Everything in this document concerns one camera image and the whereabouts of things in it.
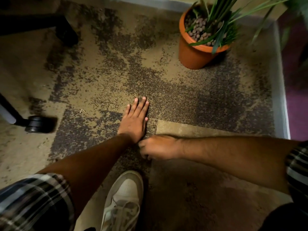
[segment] brown speckled carpet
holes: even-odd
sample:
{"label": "brown speckled carpet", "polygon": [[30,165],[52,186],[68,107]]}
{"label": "brown speckled carpet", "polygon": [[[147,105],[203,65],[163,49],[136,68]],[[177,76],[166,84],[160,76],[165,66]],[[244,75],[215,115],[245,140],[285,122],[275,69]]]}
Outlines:
{"label": "brown speckled carpet", "polygon": [[[21,86],[26,91],[21,97],[30,104],[19,104],[20,95],[8,85],[4,95],[22,114],[30,107],[30,113],[59,118],[55,133],[36,137],[0,123],[2,186],[115,135],[125,106],[136,96],[150,101],[147,136],[274,134],[269,53],[262,44],[266,33],[252,46],[254,30],[240,27],[240,38],[227,54],[204,69],[189,70],[177,59],[178,13],[77,2],[48,0],[78,33],[79,43],[72,48],[51,29],[0,38],[3,80]],[[28,8],[16,7],[18,13],[50,11],[43,4],[24,5]],[[76,230],[99,226],[106,193],[128,169],[142,172],[150,184],[142,229],[256,230],[277,204],[272,191],[194,163],[147,162],[135,147],[113,167]]]}

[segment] plaid sleeve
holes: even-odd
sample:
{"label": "plaid sleeve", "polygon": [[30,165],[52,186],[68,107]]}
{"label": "plaid sleeve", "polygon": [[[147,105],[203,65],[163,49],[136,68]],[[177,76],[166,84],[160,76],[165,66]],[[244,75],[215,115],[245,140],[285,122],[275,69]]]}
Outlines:
{"label": "plaid sleeve", "polygon": [[300,143],[290,152],[286,166],[293,202],[308,215],[308,141]]}
{"label": "plaid sleeve", "polygon": [[35,174],[0,190],[0,230],[72,231],[70,187],[62,175]]}

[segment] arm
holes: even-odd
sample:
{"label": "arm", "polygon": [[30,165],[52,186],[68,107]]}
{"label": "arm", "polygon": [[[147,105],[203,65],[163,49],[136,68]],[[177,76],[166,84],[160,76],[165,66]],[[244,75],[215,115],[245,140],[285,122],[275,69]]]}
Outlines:
{"label": "arm", "polygon": [[152,136],[139,143],[142,155],[203,163],[240,179],[289,194],[285,158],[297,141],[268,137],[175,139]]}
{"label": "arm", "polygon": [[99,145],[61,159],[38,174],[61,174],[71,187],[77,218],[97,188],[101,185],[115,162],[126,148],[137,143],[145,133],[149,102],[143,97],[127,105],[118,134]]}

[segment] white sneaker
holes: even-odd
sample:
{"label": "white sneaker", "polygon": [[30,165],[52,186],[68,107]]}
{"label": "white sneaker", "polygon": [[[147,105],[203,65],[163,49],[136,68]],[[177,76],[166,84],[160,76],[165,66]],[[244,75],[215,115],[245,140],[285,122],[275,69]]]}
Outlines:
{"label": "white sneaker", "polygon": [[122,173],[107,195],[101,231],[131,231],[134,229],[142,199],[141,175],[132,170]]}

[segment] plastic pot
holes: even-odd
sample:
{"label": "plastic pot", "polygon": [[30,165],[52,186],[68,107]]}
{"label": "plastic pot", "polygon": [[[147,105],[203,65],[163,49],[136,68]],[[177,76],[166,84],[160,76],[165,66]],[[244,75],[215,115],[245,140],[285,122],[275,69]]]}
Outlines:
{"label": "plastic pot", "polygon": [[180,27],[180,43],[179,43],[179,60],[183,66],[189,69],[201,69],[208,64],[214,57],[220,52],[227,50],[230,46],[224,45],[219,47],[215,54],[212,54],[213,47],[206,45],[189,46],[190,43],[195,43],[187,32],[185,32],[184,20],[188,9],[181,16],[179,27]]}

